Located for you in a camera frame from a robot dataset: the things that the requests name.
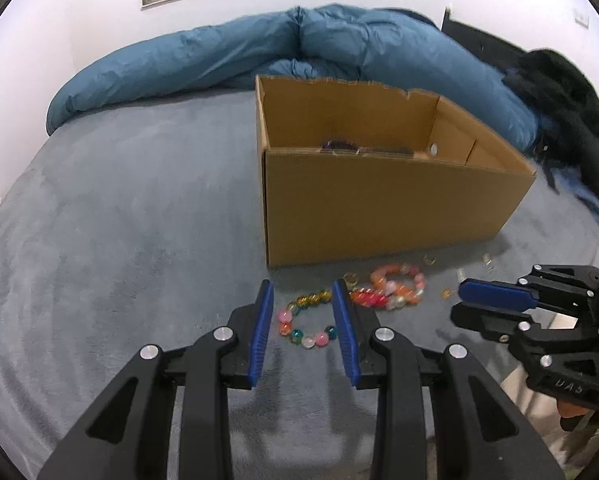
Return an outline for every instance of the bracelet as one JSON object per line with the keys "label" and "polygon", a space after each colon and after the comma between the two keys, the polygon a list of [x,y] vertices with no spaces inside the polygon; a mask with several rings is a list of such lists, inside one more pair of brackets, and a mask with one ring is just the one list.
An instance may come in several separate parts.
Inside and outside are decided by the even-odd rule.
{"label": "bracelet", "polygon": [[295,301],[287,304],[284,310],[280,310],[277,319],[279,320],[279,335],[288,336],[291,343],[301,344],[306,349],[311,349],[314,346],[323,348],[328,345],[329,341],[337,339],[337,327],[329,325],[321,332],[314,335],[305,335],[300,328],[293,328],[292,319],[295,316],[310,306],[318,306],[320,304],[330,303],[333,298],[330,290],[322,290],[317,294],[309,296],[300,296]]}
{"label": "bracelet", "polygon": [[351,300],[365,307],[386,308],[390,297],[380,290],[373,288],[353,288],[351,291]]}
{"label": "bracelet", "polygon": [[[387,276],[392,274],[409,276],[415,282],[415,289],[393,280],[387,280]],[[387,304],[388,310],[399,308],[404,304],[418,304],[422,301],[423,291],[426,287],[426,279],[419,267],[407,264],[392,264],[375,269],[371,273],[371,283],[378,291],[386,296],[391,296]]]}

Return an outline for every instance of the person's hand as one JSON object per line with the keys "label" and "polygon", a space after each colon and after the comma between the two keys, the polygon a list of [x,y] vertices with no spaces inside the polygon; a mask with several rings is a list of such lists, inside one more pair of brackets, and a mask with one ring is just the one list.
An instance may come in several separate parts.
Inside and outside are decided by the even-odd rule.
{"label": "person's hand", "polygon": [[570,402],[564,402],[563,400],[557,401],[557,412],[562,418],[572,418],[574,416],[586,415],[588,411],[588,408],[576,406]]}

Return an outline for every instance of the gray bed sheet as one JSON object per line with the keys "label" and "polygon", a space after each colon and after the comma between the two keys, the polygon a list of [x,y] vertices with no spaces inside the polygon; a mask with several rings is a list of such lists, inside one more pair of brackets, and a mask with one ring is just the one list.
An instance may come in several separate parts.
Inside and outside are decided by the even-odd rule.
{"label": "gray bed sheet", "polygon": [[[254,92],[209,91],[73,120],[14,184],[0,206],[0,443],[28,478],[138,348],[193,343],[250,303],[262,278],[278,310],[344,272],[422,261],[267,270],[256,158]],[[537,262],[588,264],[598,243],[588,210],[538,176],[495,239],[427,251],[436,263],[422,303],[379,317],[426,348],[465,344],[501,380],[515,367],[505,347],[449,321],[441,291],[457,286],[457,267],[515,280]],[[301,319],[308,331],[332,322],[325,306]],[[273,322],[259,386],[230,394],[235,477],[357,478],[376,399],[350,387],[339,346],[292,346]],[[176,453],[175,441],[171,463]]]}

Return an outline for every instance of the blue comforter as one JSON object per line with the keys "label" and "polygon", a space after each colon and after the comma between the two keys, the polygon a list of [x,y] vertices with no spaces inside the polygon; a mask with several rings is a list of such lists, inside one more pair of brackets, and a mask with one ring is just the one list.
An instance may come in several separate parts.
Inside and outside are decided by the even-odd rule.
{"label": "blue comforter", "polygon": [[502,75],[430,25],[398,10],[295,7],[199,27],[116,50],[75,75],[48,109],[52,134],[106,105],[223,86],[252,89],[257,74],[333,77],[422,88],[451,99],[521,151],[532,111]]}

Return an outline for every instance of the black jacket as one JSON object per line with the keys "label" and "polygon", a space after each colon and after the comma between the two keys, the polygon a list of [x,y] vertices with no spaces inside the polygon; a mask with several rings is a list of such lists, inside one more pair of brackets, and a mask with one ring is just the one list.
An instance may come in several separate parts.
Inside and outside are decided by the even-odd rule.
{"label": "black jacket", "polygon": [[599,98],[584,74],[553,50],[534,50],[503,82],[555,123],[540,131],[541,156],[579,166],[582,182],[599,197]]}

